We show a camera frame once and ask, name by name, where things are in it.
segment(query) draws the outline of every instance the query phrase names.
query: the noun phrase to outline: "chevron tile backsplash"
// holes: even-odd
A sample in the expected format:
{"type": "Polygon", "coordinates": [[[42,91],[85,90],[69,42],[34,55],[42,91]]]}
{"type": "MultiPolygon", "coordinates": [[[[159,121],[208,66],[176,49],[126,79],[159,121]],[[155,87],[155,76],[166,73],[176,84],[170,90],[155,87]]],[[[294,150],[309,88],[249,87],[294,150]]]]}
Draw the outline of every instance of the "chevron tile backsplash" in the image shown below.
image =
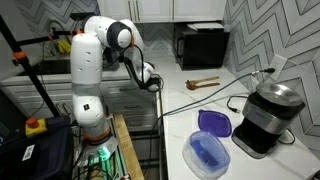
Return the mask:
{"type": "MultiPolygon", "coordinates": [[[[298,92],[306,107],[291,125],[293,133],[320,158],[320,0],[228,0],[224,23],[231,33],[224,65],[236,76],[284,63],[279,78],[298,92]]],[[[242,83],[251,91],[251,78],[242,83]]]]}
{"type": "MultiPolygon", "coordinates": [[[[70,18],[71,13],[94,12],[99,15],[97,0],[15,0],[35,37],[47,36],[50,27],[73,30],[80,24],[70,18]]],[[[145,51],[172,49],[173,24],[136,24],[143,38],[145,51]]]]}

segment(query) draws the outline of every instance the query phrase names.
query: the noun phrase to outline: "microwave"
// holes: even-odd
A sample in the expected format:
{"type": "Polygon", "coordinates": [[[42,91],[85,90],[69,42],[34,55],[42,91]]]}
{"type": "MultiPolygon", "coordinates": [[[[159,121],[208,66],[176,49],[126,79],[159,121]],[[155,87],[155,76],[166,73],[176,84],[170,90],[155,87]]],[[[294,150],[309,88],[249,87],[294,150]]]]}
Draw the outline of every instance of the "microwave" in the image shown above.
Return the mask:
{"type": "Polygon", "coordinates": [[[196,31],[177,23],[173,36],[173,52],[182,70],[222,66],[228,42],[228,34],[223,29],[196,31]]]}

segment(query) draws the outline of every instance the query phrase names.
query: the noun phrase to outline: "plastic container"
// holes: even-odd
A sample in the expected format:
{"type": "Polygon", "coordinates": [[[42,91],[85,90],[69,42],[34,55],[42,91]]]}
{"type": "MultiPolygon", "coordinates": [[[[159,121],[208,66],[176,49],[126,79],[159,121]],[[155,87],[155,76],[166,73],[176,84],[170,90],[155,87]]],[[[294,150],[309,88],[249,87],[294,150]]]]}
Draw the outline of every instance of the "plastic container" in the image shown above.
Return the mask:
{"type": "Polygon", "coordinates": [[[232,132],[229,118],[216,111],[199,110],[198,126],[200,130],[212,132],[218,137],[228,137],[232,132]]]}
{"type": "Polygon", "coordinates": [[[183,147],[183,158],[200,179],[212,180],[223,175],[230,156],[217,136],[207,131],[193,133],[183,147]]]}

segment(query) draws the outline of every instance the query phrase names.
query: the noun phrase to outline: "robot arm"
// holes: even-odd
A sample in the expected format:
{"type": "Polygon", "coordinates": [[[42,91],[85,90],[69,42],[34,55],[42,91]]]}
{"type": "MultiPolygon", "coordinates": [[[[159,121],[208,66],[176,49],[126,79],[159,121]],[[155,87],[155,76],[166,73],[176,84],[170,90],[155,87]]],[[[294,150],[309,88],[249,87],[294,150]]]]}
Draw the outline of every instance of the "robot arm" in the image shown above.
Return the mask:
{"type": "Polygon", "coordinates": [[[105,47],[126,50],[126,68],[140,89],[160,89],[159,81],[151,77],[153,66],[142,61],[143,42],[134,24],[101,16],[89,18],[84,33],[72,40],[70,57],[74,115],[89,141],[99,141],[110,131],[99,92],[105,47]]]}

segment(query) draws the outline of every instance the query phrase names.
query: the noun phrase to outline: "coffee maker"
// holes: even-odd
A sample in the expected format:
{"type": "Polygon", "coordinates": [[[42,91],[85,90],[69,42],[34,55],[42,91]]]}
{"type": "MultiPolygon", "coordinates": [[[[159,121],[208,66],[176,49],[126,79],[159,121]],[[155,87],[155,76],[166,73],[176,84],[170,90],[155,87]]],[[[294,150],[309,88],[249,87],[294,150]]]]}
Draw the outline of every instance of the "coffee maker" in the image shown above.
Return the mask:
{"type": "Polygon", "coordinates": [[[304,107],[300,95],[290,88],[261,83],[249,95],[243,122],[234,129],[232,140],[253,158],[261,159],[304,107]]]}

